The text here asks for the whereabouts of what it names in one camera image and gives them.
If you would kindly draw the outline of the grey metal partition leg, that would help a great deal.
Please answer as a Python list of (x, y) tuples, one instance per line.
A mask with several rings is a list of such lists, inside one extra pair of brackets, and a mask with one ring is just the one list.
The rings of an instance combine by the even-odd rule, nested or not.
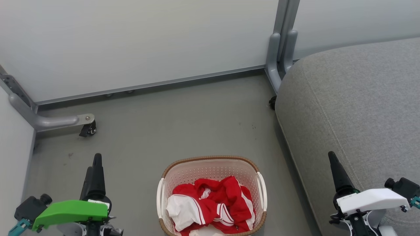
[(0, 65), (0, 86), (8, 93), (12, 107), (37, 131), (78, 127), (95, 121), (91, 113), (61, 117), (44, 117), (37, 114), (37, 105), (17, 80)]

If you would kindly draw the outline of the grey partition post foot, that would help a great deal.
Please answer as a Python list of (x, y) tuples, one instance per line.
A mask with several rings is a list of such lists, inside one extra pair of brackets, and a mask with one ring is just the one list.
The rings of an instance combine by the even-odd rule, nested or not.
[(264, 71), (273, 91), (279, 92), (282, 78), (293, 65), (298, 31), (294, 23), (300, 0), (279, 0), (273, 34), (269, 37)]

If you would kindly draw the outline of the red number 23 basketball jersey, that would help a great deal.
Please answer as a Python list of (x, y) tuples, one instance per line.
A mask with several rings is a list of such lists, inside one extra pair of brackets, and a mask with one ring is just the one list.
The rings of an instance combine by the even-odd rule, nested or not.
[(200, 178), (193, 184), (180, 184), (168, 199), (166, 210), (175, 230), (189, 236), (193, 230), (213, 225), (224, 233), (234, 226), (225, 205), (226, 193), (221, 182)]

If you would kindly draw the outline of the grey partition bottom rail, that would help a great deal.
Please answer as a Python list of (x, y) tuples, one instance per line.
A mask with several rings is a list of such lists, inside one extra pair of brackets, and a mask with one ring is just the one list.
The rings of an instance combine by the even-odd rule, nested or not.
[(190, 81), (194, 81), (194, 80), (208, 79), (208, 78), (213, 78), (213, 77), (217, 77), (217, 76), (225, 76), (225, 75), (236, 74), (236, 73), (244, 73), (244, 72), (247, 72), (247, 71), (253, 71), (253, 70), (264, 69), (264, 68), (265, 68), (265, 65), (252, 66), (252, 67), (247, 67), (247, 68), (242, 68), (242, 69), (234, 69), (234, 70), (228, 70), (228, 71), (223, 71), (223, 72), (204, 74), (204, 75), (200, 75), (200, 76), (192, 76), (192, 77), (186, 77), (186, 78), (182, 78), (182, 79), (174, 79), (174, 80), (168, 80), (168, 81), (164, 81), (164, 82), (150, 83), (150, 84), (146, 84), (146, 85), (123, 87), (123, 88), (117, 88), (117, 89), (111, 89), (111, 90), (105, 90), (105, 91), (98, 91), (98, 92), (80, 94), (80, 95), (75, 95), (75, 96), (68, 96), (68, 97), (63, 97), (63, 98), (56, 98), (56, 99), (52, 99), (52, 100), (38, 101), (38, 102), (35, 102), (35, 104), (37, 106), (44, 106), (44, 105), (48, 105), (48, 104), (61, 103), (61, 102), (70, 101), (70, 100), (78, 100), (78, 99), (84, 99), (84, 98), (89, 98), (89, 97), (126, 92), (126, 91), (129, 91), (129, 90), (146, 89), (146, 88), (150, 88), (150, 87), (165, 86), (165, 85), (172, 85), (172, 84), (176, 84), (176, 83), (190, 82)]

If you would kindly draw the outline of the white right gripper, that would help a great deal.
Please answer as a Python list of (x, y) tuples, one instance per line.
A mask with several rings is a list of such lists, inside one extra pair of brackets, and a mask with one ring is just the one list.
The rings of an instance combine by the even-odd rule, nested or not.
[(403, 207), (409, 203), (405, 197), (388, 188), (369, 189), (356, 193), (347, 172), (334, 151), (328, 152), (330, 168), (336, 190), (337, 213), (330, 216), (330, 224), (348, 230), (349, 236), (398, 236), (391, 226), (380, 226), (387, 209)]

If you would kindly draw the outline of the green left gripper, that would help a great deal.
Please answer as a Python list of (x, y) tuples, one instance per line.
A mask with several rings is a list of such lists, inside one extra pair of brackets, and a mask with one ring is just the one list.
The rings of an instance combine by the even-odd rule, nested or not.
[(63, 236), (123, 236), (110, 221), (112, 202), (106, 195), (102, 155), (96, 153), (88, 167), (80, 200), (52, 203), (35, 220), (32, 231), (57, 226)]

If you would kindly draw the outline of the grey fabric sofa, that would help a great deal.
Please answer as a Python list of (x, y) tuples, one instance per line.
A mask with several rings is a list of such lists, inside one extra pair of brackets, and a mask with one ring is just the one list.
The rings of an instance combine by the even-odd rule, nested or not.
[(420, 37), (298, 60), (275, 112), (322, 236), (348, 236), (329, 223), (336, 212), (329, 151), (360, 191), (388, 178), (420, 185)]

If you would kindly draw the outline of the white ribbed cloth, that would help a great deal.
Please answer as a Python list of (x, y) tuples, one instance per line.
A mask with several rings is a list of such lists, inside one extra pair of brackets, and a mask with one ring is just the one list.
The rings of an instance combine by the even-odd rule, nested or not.
[(213, 225), (209, 225), (190, 231), (189, 236), (225, 236), (225, 234)]

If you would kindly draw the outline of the white woven-rim laundry basket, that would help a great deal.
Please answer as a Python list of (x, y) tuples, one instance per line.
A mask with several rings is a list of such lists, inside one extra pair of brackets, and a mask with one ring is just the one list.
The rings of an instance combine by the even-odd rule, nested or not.
[(239, 156), (204, 156), (183, 159), (170, 164), (162, 174), (156, 194), (159, 224), (165, 236), (182, 236), (174, 227), (166, 207), (174, 188), (193, 184), (200, 178), (222, 181), (234, 176), (249, 191), (256, 214), (254, 229), (225, 236), (252, 236), (264, 226), (267, 216), (267, 188), (258, 167), (251, 160)]

